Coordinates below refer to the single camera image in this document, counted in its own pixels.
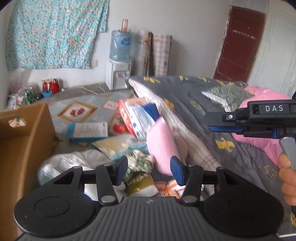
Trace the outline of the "person's right hand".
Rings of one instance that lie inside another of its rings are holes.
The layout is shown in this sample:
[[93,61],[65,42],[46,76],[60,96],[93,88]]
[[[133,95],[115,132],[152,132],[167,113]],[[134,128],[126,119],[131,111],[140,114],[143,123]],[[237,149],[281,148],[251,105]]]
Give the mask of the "person's right hand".
[[279,177],[283,181],[281,190],[284,193],[284,200],[291,206],[296,205],[296,172],[291,168],[290,159],[284,153],[279,156],[280,167]]

